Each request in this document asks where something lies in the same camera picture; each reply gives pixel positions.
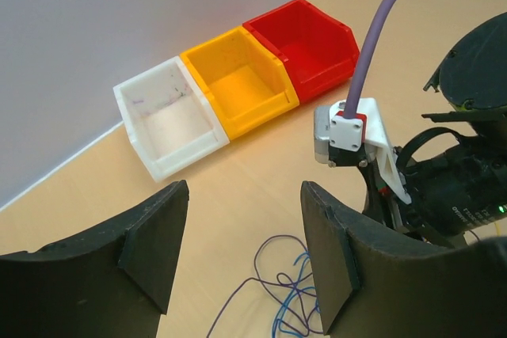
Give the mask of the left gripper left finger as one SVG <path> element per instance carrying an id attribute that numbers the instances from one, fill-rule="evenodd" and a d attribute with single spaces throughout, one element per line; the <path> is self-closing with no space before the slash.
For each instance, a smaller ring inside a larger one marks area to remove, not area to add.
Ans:
<path id="1" fill-rule="evenodd" d="M 3 255 L 2 336 L 156 336 L 188 206 L 180 180 L 78 234 Z"/>

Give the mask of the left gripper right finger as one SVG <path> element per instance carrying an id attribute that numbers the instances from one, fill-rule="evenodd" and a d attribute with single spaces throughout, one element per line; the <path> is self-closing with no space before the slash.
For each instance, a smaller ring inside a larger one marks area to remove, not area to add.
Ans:
<path id="1" fill-rule="evenodd" d="M 300 201 L 327 336 L 505 336 L 504 237 L 446 249 L 386 228 L 312 181 Z"/>

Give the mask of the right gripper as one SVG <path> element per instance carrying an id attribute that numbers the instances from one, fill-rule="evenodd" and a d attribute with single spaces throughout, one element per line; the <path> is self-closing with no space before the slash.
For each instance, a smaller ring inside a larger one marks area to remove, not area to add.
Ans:
<path id="1" fill-rule="evenodd" d="M 423 161 L 414 153 L 439 135 L 457 143 Z M 367 186 L 364 215 L 414 239 L 457 248 L 463 235 L 506 216 L 506 146 L 484 136 L 432 127 L 395 148 L 395 168 L 411 198 L 402 202 L 379 177 L 379 166 L 360 169 Z"/>

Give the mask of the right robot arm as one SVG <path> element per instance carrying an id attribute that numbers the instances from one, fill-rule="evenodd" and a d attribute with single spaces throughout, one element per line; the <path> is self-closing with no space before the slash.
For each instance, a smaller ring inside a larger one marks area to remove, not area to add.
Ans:
<path id="1" fill-rule="evenodd" d="M 363 214 L 419 241 L 458 248 L 464 233 L 506 216 L 506 15 L 459 40 L 426 84 L 452 106 L 436 125 L 395 147 L 410 204 L 363 168 Z"/>

